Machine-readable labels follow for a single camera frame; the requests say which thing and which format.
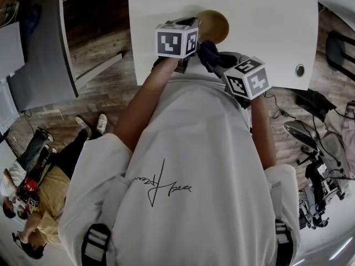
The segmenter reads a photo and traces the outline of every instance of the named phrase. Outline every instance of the table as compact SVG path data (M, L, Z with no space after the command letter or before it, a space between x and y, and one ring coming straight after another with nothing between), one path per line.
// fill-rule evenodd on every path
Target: table
M154 55L154 29L167 20L216 10L229 21L228 37L220 52L257 56L266 63L272 86L308 89L318 35L317 0L129 0L131 38L137 84L149 75ZM303 64L302 77L295 74ZM197 57L187 75L211 75Z
M65 33L63 0L19 0L18 20L25 20L38 4L41 17L23 42L25 65L9 79L18 111L78 97L78 89L122 58L117 54L80 76L75 76Z

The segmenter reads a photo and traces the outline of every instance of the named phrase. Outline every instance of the wood plank flooring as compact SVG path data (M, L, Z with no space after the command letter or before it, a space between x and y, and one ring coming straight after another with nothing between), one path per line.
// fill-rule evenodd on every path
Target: wood plank flooring
M117 52L123 51L124 57L83 87L76 100L32 110L32 117L28 121L34 129L37 126L47 129L54 136L53 146L58 150L69 144L79 132L75 122L78 114L94 126L99 114L105 112L109 120L108 131L112 131L120 113L138 90L130 39L128 0L66 0L64 5L69 50L77 75ZM341 111L348 101L355 99L355 82L332 71L327 65L325 44L331 30L355 38L355 33L333 13L328 10L320 13L317 54L310 88L324 94ZM347 50L355 56L354 48L347 47ZM355 71L354 65L347 63L346 67ZM290 91L272 88L269 93L276 95L279 107L312 125L311 115L294 104L294 96ZM275 100L267 99L267 103L272 116L277 110ZM283 129L282 124L288 120L291 119L282 116L272 120L277 158L279 163L289 163L296 168L298 185L302 188L308 184L304 177L307 164L296 164L298 158L305 157L300 151L301 144ZM324 133L321 122L316 120L316 124L320 133ZM32 130L25 117L21 116L12 126L8 140L14 150L21 153L31 137Z

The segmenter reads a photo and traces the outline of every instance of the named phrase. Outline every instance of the white t-shirt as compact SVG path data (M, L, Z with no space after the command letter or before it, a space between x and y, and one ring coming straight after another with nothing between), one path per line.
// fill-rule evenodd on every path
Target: white t-shirt
M22 168L22 166L20 166L17 161L13 163L13 165L9 168L8 171L12 177L13 183L15 183L16 186L19 186L26 177L26 171ZM5 178L5 175L3 174L0 181L1 195L3 197L9 197L11 200L12 197L14 197L15 192L15 188L9 185L9 181Z
M133 155L113 134L88 141L59 226L73 262L81 265L83 237L117 174L131 182L112 230L117 265L270 265L277 249L270 184L279 180L295 257L295 170L264 172L247 114L236 106L208 83L170 83Z

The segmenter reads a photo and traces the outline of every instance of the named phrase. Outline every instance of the forearm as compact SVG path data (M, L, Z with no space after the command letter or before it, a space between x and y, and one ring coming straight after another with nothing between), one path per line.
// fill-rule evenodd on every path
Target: forearm
M263 95L251 101L253 141L264 170L276 165L276 148Z
M8 171L6 168L5 168L5 170L4 170L4 176L5 176L5 178L9 181L9 184L10 184L12 187L15 187L15 183L13 182L12 177L11 177L9 171Z
M42 216L40 215L40 213L38 213L36 211L32 212L32 214L27 219L26 224L24 225L24 229L23 229L23 234L26 238L28 238L29 235L35 231L35 229L38 227L41 219L42 219Z
M131 151L134 151L140 135L147 127L178 61L169 58L158 64L118 119L114 134Z

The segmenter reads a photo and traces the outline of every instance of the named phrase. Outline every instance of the round wooden bowl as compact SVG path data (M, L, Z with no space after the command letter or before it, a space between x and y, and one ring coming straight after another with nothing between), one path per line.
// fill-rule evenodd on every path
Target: round wooden bowl
M199 41L210 40L215 44L221 43L229 33L229 24L225 16L213 10L202 11L197 15L200 20Z

